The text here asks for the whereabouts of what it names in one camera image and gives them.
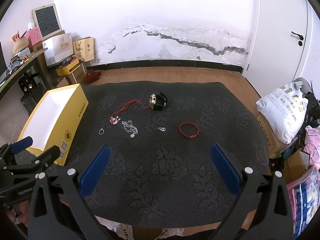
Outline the left hand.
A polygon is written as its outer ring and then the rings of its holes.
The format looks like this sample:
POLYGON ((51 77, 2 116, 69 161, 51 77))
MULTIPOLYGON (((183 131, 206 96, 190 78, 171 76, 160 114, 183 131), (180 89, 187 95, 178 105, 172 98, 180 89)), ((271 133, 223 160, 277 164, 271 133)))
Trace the left hand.
POLYGON ((18 219, 22 224, 28 227, 28 219, 29 219, 29 202, 21 202, 18 204, 18 214, 17 217, 11 210, 6 210, 6 214, 9 217, 10 221, 16 223, 18 219))

